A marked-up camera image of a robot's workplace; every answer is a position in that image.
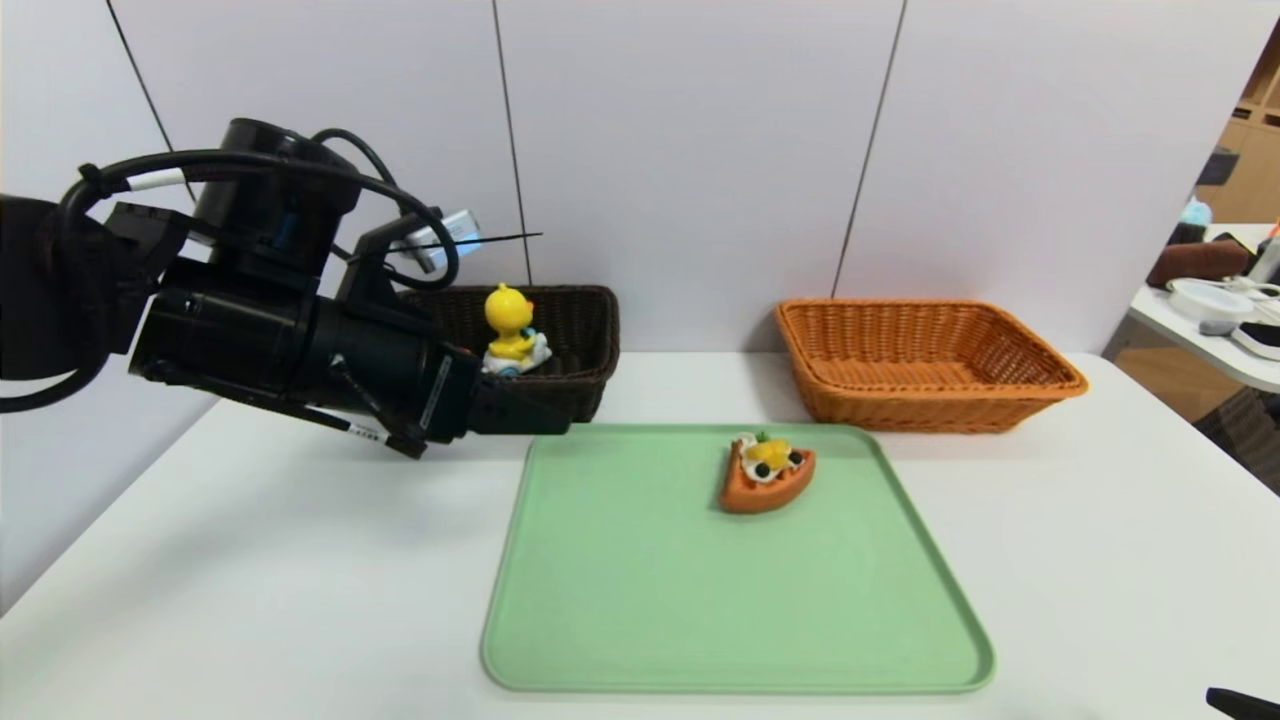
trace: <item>white desk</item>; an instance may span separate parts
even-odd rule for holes
[[[1270,229],[1270,223],[1216,224],[1208,227],[1204,238],[1213,240],[1219,234],[1229,232],[1243,245],[1257,249],[1258,243],[1266,240]],[[1280,363],[1258,357],[1230,338],[1201,334],[1194,322],[1188,320],[1169,306],[1167,296],[1169,293],[1162,290],[1142,286],[1129,305],[1129,316],[1203,357],[1228,377],[1258,389],[1280,392]],[[1121,341],[1124,333],[1123,325],[1117,328],[1116,336]],[[1121,347],[1123,342],[1112,341],[1106,355],[1114,357]]]
[[[221,402],[0,619],[0,717],[1169,720],[1213,717],[1211,684],[1280,700],[1280,501],[1071,360],[1092,391],[1011,433],[881,436],[995,643],[977,693],[506,692],[479,641],[527,438],[413,462]],[[599,419],[804,416],[782,356],[627,354]]]

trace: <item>brown wicker basket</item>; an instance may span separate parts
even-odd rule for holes
[[[547,334],[554,355],[529,374],[511,378],[530,400],[586,423],[600,406],[604,383],[618,365],[618,299],[602,286],[522,287],[534,304],[534,327]],[[403,292],[401,299],[435,318],[456,345],[484,355],[497,336],[484,319],[493,287],[451,287]]]
[[[1009,313],[966,300],[788,300],[777,307],[814,419],[998,433],[1088,382]]]

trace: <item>duck figurine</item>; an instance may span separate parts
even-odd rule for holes
[[[484,354],[484,372],[518,375],[550,359],[547,336],[530,327],[534,304],[518,290],[499,283],[484,301],[484,319],[498,333]]]

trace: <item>green tray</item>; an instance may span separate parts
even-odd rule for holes
[[[870,436],[765,425],[818,468],[794,502],[722,512],[758,425],[575,425],[534,441],[483,641],[515,691],[957,693],[982,625]]]

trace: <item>black cable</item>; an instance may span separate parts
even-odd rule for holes
[[[209,165],[209,168],[201,168],[202,165]],[[0,397],[0,414],[35,410],[65,400],[83,389],[102,370],[110,355],[108,348],[106,301],[102,299],[101,290],[93,282],[84,246],[77,241],[77,224],[82,222],[100,200],[106,200],[114,193],[131,190],[128,178],[177,168],[183,169],[183,174],[188,182],[205,182],[210,178],[225,179],[228,174],[250,174],[261,172],[265,168],[283,174],[296,173],[356,183],[364,190],[390,197],[398,205],[406,205],[412,214],[426,222],[442,243],[448,263],[444,275],[435,281],[416,281],[402,275],[398,279],[401,284],[413,290],[433,291],[448,287],[458,275],[458,250],[454,246],[453,236],[449,234],[449,229],[422,201],[384,181],[333,165],[307,163],[305,160],[265,152],[182,150],[178,152],[159,152],[122,160],[95,170],[92,183],[88,179],[81,179],[73,184],[58,206],[58,256],[63,263],[64,272],[77,277],[77,287],[84,293],[82,300],[87,315],[88,337],[86,338],[87,342],[83,350],[83,361],[70,375],[51,387],[18,397]],[[389,246],[390,238],[383,242]],[[371,250],[376,251],[380,249],[375,247]]]
[[[383,182],[387,184],[396,184],[396,178],[393,178],[392,172],[387,169],[387,163],[383,163],[383,159],[378,156],[378,152],[374,152],[374,149],[370,147],[367,142],[361,140],[358,135],[342,128],[325,128],[312,135],[311,140],[315,142],[324,142],[334,137],[346,140],[347,142],[355,145],[356,150],[360,150],[365,158],[369,159],[369,163],[374,167],[374,169],[378,170],[378,177],[383,178]],[[402,209],[401,213],[408,214],[408,210]]]
[[[462,247],[463,245],[488,245],[490,242],[507,242],[508,240],[524,240],[526,237],[541,237],[540,232],[522,232],[516,234],[499,234],[497,237],[477,237],[475,240],[454,240],[453,245]],[[415,250],[435,250],[436,247],[444,247],[439,242],[433,242],[430,245],[402,245],[399,247],[383,247],[376,252],[361,252],[358,255],[352,255],[352,260],[360,260],[369,258],[371,255],[387,256],[394,255],[396,252],[412,252]]]
[[[365,142],[364,138],[361,138],[358,135],[342,128],[325,128],[311,136],[312,141],[321,143],[326,140],[333,140],[333,138],[346,140],[347,142],[353,145],[356,150],[360,150],[360,152],[365,156],[365,159],[369,160],[369,164],[372,165],[375,170],[378,170],[378,176],[383,178],[383,182],[385,182],[387,184],[396,184],[396,178],[392,177],[392,170],[387,167],[387,163],[383,163],[383,159],[378,156],[378,152],[374,151],[372,146]],[[407,205],[399,205],[399,213],[401,215],[408,215],[412,213],[412,210]],[[344,263],[353,261],[351,252],[347,252],[347,250],[338,243],[330,245],[329,252],[332,252],[335,258],[338,258]],[[394,282],[398,282],[407,287],[413,287],[412,284],[410,284],[415,282],[413,278],[402,274],[393,265],[387,265],[387,274]]]
[[[314,140],[315,142],[324,142],[324,141],[334,138],[334,137],[337,137],[339,140],[346,140],[347,142],[355,145],[356,150],[360,150],[361,154],[364,154],[365,158],[369,160],[369,164],[371,164],[374,167],[374,169],[378,170],[378,177],[383,178],[383,182],[385,182],[387,184],[396,184],[396,178],[392,177],[392,172],[387,167],[387,163],[383,163],[383,159],[378,156],[378,152],[374,152],[374,149],[367,142],[365,142],[358,135],[356,135],[356,133],[353,133],[351,131],[342,129],[342,128],[325,128],[325,129],[323,129],[323,131],[312,135],[311,140]],[[401,211],[401,215],[407,215],[410,213],[408,208],[406,208],[404,205],[399,206],[399,211]],[[338,243],[334,243],[334,245],[329,246],[329,252],[332,252],[339,260],[343,260],[346,263],[351,261],[351,252],[347,252]]]

